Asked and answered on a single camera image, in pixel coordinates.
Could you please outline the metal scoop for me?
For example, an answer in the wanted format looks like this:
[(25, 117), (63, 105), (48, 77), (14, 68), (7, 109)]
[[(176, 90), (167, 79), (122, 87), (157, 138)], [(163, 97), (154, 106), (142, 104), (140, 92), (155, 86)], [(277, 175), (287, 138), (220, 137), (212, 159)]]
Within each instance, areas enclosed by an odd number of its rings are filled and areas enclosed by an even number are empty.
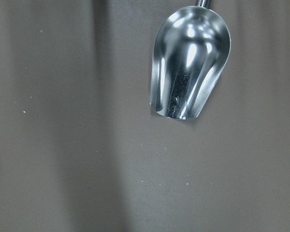
[(161, 116), (197, 118), (210, 97), (231, 51), (231, 35), (210, 1), (178, 9), (155, 37), (150, 106)]

